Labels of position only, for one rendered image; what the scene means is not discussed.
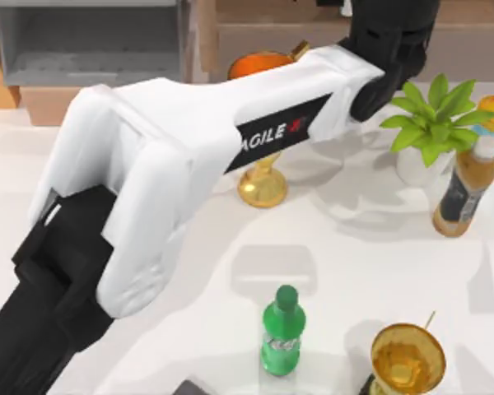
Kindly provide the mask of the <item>green plant in white pot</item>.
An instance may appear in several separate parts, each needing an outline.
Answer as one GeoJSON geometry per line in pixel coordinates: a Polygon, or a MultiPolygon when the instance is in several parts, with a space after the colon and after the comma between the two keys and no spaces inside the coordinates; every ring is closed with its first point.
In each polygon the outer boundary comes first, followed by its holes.
{"type": "Polygon", "coordinates": [[[386,118],[380,126],[398,131],[390,150],[397,155],[395,169],[406,185],[420,188],[433,183],[455,154],[477,141],[470,128],[494,119],[494,110],[478,108],[471,100],[475,83],[467,80],[450,89],[441,73],[427,95],[408,81],[402,87],[403,96],[390,101],[404,112],[386,118]]]}

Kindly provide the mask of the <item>wooden cupboard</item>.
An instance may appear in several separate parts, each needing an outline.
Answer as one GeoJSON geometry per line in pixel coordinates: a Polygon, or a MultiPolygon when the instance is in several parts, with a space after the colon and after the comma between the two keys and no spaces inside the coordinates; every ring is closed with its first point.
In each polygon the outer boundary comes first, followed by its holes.
{"type": "MultiPolygon", "coordinates": [[[[226,66],[250,50],[284,50],[306,39],[327,44],[346,32],[349,22],[338,10],[317,7],[315,0],[189,0],[189,29],[184,52],[184,78],[196,73],[221,77],[226,66]]],[[[59,94],[54,108],[80,86],[8,86],[0,53],[0,109],[14,109],[22,91],[49,88],[59,94]]]]}

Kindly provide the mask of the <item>brown bottle with white cap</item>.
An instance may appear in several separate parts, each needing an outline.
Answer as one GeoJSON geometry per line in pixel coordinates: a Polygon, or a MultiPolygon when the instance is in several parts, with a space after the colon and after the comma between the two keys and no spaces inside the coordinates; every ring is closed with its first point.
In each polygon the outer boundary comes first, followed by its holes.
{"type": "Polygon", "coordinates": [[[449,238],[463,235],[493,181],[494,137],[482,135],[455,156],[448,188],[433,213],[435,229],[449,238]]]}

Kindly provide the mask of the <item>orange and gold trophy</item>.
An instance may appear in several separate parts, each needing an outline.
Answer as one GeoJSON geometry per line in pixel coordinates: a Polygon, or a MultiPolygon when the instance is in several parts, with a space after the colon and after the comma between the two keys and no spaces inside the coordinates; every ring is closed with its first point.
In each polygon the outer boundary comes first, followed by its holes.
{"type": "MultiPolygon", "coordinates": [[[[298,61],[308,50],[310,43],[302,40],[290,53],[262,51],[250,53],[236,59],[230,66],[227,79],[245,77],[298,61]]],[[[284,175],[273,168],[281,152],[258,160],[244,172],[238,183],[238,194],[252,207],[272,208],[287,196],[287,181],[284,175]]]]}

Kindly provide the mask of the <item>grey pierced drawer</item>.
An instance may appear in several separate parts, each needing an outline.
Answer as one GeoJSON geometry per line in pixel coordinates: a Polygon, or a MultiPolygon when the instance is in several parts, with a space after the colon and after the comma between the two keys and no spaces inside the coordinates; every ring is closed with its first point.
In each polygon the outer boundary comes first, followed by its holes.
{"type": "Polygon", "coordinates": [[[184,78],[189,0],[0,0],[8,86],[184,78]]]}

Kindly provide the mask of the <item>green bottle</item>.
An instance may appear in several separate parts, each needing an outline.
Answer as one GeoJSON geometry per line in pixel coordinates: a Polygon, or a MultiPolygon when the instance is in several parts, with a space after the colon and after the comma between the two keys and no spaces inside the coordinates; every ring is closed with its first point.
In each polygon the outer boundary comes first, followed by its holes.
{"type": "Polygon", "coordinates": [[[297,289],[291,285],[280,286],[273,302],[263,311],[260,358],[269,374],[286,376],[297,367],[305,325],[306,315],[299,304],[297,289]]]}

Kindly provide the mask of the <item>gold trophy with black base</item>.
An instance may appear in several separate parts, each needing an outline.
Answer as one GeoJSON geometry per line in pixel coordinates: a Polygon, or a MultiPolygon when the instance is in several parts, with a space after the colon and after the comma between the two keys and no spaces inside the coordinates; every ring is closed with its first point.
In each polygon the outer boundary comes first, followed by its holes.
{"type": "Polygon", "coordinates": [[[382,327],[370,344],[371,372],[358,395],[425,395],[445,376],[442,345],[424,326],[392,323],[382,327]]]}

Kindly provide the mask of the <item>dark grey flat object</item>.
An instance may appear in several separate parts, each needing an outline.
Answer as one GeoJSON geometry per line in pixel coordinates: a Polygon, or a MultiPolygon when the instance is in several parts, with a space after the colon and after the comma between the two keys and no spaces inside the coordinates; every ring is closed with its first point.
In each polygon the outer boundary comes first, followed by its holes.
{"type": "Polygon", "coordinates": [[[179,384],[172,395],[211,395],[205,389],[198,386],[195,382],[186,379],[179,384]]]}

